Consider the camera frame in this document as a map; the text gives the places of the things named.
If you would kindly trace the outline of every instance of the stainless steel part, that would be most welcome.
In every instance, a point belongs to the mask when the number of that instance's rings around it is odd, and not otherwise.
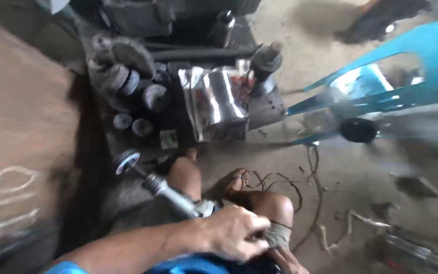
[[[119,155],[114,164],[116,166],[116,174],[120,175],[124,172],[133,171],[138,178],[143,179],[141,186],[150,191],[154,196],[161,195],[170,200],[174,207],[188,218],[196,218],[203,215],[197,210],[197,205],[191,200],[185,198],[173,188],[169,187],[167,180],[157,176],[154,173],[147,174],[137,165],[140,153],[128,150]]]
[[[434,254],[430,249],[396,237],[392,234],[387,234],[385,240],[390,246],[406,252],[417,259],[424,260],[431,267],[438,269],[438,255]]]
[[[233,88],[227,71],[213,71],[204,75],[204,96],[210,102],[209,125],[236,121],[247,117],[246,111],[234,102]]]
[[[187,113],[198,142],[215,141],[217,136],[234,136],[247,130],[248,114],[235,102],[233,92],[237,90],[233,89],[238,87],[231,82],[231,70],[234,68],[218,67],[211,71],[198,66],[179,70]]]
[[[226,48],[229,45],[235,23],[236,18],[232,11],[228,10],[219,13],[212,37],[215,47]]]

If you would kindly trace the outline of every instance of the blue metal frame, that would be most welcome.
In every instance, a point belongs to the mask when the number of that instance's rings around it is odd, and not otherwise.
[[[420,84],[350,100],[348,104],[349,108],[352,109],[349,110],[347,115],[357,117],[365,113],[388,112],[438,103],[438,21],[416,27],[392,41],[382,44],[355,62],[307,86],[304,88],[304,92],[321,85],[329,87],[334,80],[346,72],[400,53],[413,53],[420,58],[424,67],[425,81]],[[291,106],[287,115],[291,116],[327,107],[335,109],[337,104],[329,94],[329,89],[326,88],[319,95]],[[313,139],[312,137],[308,136],[305,142],[296,140],[295,144],[310,142]]]

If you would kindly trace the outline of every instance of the metal debris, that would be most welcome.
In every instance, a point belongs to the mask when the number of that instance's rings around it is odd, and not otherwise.
[[[350,234],[352,234],[352,217],[353,216],[367,225],[371,225],[374,227],[386,227],[386,228],[391,227],[389,224],[373,221],[371,219],[365,218],[365,217],[357,214],[354,210],[349,210],[347,221],[346,221],[346,232],[333,244],[331,244],[331,245],[327,244],[327,233],[326,233],[325,226],[319,225],[319,229],[321,231],[321,237],[322,237],[321,244],[322,244],[322,247],[324,247],[324,249],[326,251],[330,252],[331,250],[338,248],[338,246],[340,246],[344,242],[344,240],[348,236],[350,236]]]

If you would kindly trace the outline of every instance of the concrete floor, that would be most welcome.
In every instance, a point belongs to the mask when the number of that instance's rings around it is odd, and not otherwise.
[[[333,40],[332,33],[347,27],[356,13],[356,6],[366,2],[263,0],[257,13],[249,18],[258,43],[280,41],[283,44],[284,64],[277,72],[277,80],[283,89],[287,106],[311,96],[293,90],[340,69],[380,44],[345,45]],[[433,19],[432,15],[421,14],[414,19],[401,21],[388,39]],[[280,173],[298,181],[295,184],[303,201],[301,210],[295,215],[290,248],[294,248],[307,234],[319,203],[317,188],[311,184],[313,180],[310,179],[309,184],[306,181],[310,174],[307,148],[279,148],[273,145],[276,141],[294,140],[295,133],[302,129],[300,121],[301,117],[292,116],[284,122],[262,128],[263,134],[254,130],[247,135],[246,145],[213,144],[199,151],[205,189],[215,185],[222,176],[237,167],[257,171],[262,177],[269,173]],[[409,159],[418,159],[414,164],[424,170],[423,175],[438,187],[438,158],[430,148],[415,142],[401,146],[378,140],[377,145],[387,155],[386,160],[382,161],[385,164],[370,158],[362,145],[342,139],[323,141],[319,145],[318,177],[321,185],[328,190],[324,192],[318,223],[325,225],[328,242],[334,242],[343,234],[347,210],[372,217],[370,205],[381,202],[392,202],[400,207],[392,213],[392,224],[424,237],[438,238],[438,198],[412,199],[396,189],[390,175],[395,171],[393,167],[402,166]],[[259,183],[253,174],[250,178],[252,185]],[[282,177],[272,175],[267,183],[276,180],[282,180]],[[289,184],[278,183],[272,190],[290,197],[295,207],[298,205],[299,198]],[[324,251],[318,244],[316,233],[313,233],[295,252],[295,256],[311,273],[392,272],[364,256],[365,244],[376,233],[379,231],[354,221],[352,237],[338,250]]]

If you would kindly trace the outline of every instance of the metal pipe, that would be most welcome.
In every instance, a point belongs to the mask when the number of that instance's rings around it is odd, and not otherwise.
[[[251,57],[261,45],[239,49],[190,49],[152,52],[155,62],[208,59],[239,59]]]

